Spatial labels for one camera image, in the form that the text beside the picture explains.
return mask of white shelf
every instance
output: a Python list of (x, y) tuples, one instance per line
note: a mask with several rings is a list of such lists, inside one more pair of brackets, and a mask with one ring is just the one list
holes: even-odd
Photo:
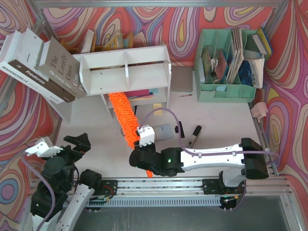
[[(104, 95), (108, 108), (113, 108), (108, 95)], [(164, 88), (159, 88), (158, 93), (154, 94), (150, 99), (129, 100), (131, 106), (152, 104), (152, 103), (165, 103), (167, 102), (166, 91)]]
[(129, 87), (125, 73), (124, 67), (91, 71), (90, 95), (168, 87), (164, 64), (129, 67)]
[[(80, 82), (87, 96), (71, 103), (51, 104), (65, 122), (72, 123), (73, 117), (78, 116), (73, 110), (76, 107), (91, 114), (86, 105), (91, 100), (98, 101), (99, 107), (106, 109), (109, 121), (112, 120), (113, 106), (108, 93), (114, 92), (158, 88), (159, 93), (153, 98), (132, 100), (131, 105), (164, 103), (169, 107), (171, 61), (166, 46), (84, 53), (74, 57), (80, 62)], [(91, 71), (102, 67), (105, 69)]]

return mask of green desk organizer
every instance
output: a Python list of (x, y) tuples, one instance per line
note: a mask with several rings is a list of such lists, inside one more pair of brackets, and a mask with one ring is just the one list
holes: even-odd
[[(194, 61), (194, 75), (196, 79), (197, 97), (199, 102), (223, 102), (223, 103), (249, 103), (255, 98), (256, 88), (241, 84), (237, 75), (233, 84), (201, 84), (199, 78), (200, 58), (206, 46), (213, 46), (211, 57), (218, 56), (222, 49), (228, 56), (232, 41), (231, 29), (202, 29), (198, 42), (197, 54)], [(255, 30), (242, 30), (243, 47), (247, 42), (247, 36), (255, 34)], [(219, 86), (226, 86), (225, 91), (216, 91)]]

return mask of pink object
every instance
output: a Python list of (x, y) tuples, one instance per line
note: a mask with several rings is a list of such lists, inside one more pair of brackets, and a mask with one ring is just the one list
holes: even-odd
[(149, 89), (126, 91), (125, 94), (126, 94), (127, 97), (148, 95), (149, 94)]
[(256, 105), (250, 110), (252, 117), (257, 118), (260, 123), (260, 119), (266, 117), (269, 112), (265, 102), (256, 103)]

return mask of marker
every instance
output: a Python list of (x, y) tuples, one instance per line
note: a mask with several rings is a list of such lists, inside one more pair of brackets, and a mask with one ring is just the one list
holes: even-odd
[(192, 136), (189, 138), (187, 145), (185, 146), (186, 148), (190, 148), (193, 145), (196, 138), (200, 135), (201, 129), (202, 127), (200, 125), (196, 127), (196, 129), (192, 133)]

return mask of colorful swirl backdrop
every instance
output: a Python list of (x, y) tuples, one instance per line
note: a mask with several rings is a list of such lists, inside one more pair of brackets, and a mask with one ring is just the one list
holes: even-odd
[(274, 54), (267, 63), (260, 94), (268, 104), (264, 128), (278, 170), (295, 189), (308, 227), (308, 0), (290, 0), (271, 31)]
[[(302, 211), (308, 217), (308, 35), (307, 0), (290, 1), (280, 25), (270, 36), (274, 55), (268, 62), (265, 99), (269, 115), (265, 129), (274, 151), (282, 155), (279, 170), (296, 188)], [(35, 19), (24, 0), (0, 0), (0, 46), (6, 35), (23, 32)], [(134, 47), (166, 44), (173, 64), (192, 66), (202, 28), (257, 29), (272, 8), (255, 7), (147, 7), (49, 8), (44, 13), (56, 34), (71, 47), (88, 29), (105, 44), (116, 31), (134, 33)], [(4, 82), (0, 76), (0, 87)], [(0, 119), (0, 230), (18, 229), (23, 203), (34, 178), (21, 163), (20, 154), (39, 136), (54, 137), (59, 116), (38, 94), (18, 83)], [(29, 159), (37, 169), (42, 162)]]

